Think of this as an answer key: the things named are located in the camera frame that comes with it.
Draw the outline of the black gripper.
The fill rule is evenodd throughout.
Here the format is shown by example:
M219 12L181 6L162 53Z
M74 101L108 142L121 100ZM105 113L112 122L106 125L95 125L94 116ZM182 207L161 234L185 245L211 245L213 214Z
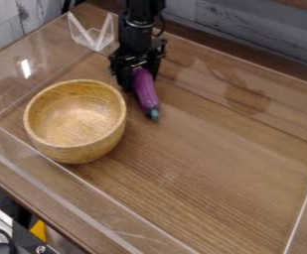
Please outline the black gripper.
M136 44L126 39L118 40L120 46L108 57L110 60L110 73L116 74L118 85L125 92L133 91L133 68L142 66L152 77L156 78L160 70L161 60L166 56L166 39L153 39L150 46L144 52L134 50Z

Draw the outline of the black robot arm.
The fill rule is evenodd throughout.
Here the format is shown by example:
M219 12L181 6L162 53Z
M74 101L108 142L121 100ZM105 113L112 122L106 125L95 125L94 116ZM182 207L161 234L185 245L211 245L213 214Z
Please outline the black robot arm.
M118 48L108 58L110 72L126 92L133 91L134 70L144 67L156 77L166 56L165 7L166 0L125 0L118 16Z

